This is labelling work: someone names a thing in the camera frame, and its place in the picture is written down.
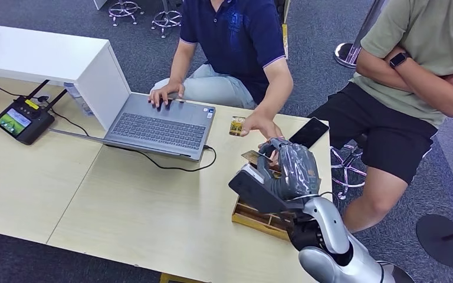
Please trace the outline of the person's left hand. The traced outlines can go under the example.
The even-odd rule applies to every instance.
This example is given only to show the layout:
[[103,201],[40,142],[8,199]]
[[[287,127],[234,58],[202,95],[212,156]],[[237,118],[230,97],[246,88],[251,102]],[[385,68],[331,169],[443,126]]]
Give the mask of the person's left hand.
[[267,140],[283,137],[282,131],[271,119],[264,114],[255,112],[245,119],[240,136],[246,136],[254,130],[259,131]]

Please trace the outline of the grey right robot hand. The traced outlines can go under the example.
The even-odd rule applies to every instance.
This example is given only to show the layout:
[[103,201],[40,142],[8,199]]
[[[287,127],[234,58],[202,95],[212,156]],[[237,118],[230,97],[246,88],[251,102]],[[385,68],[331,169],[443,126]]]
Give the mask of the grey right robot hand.
[[[278,154],[281,175],[270,171],[269,156]],[[314,155],[306,146],[282,138],[271,138],[258,150],[257,170],[265,187],[282,200],[309,198],[319,195],[320,177]]]

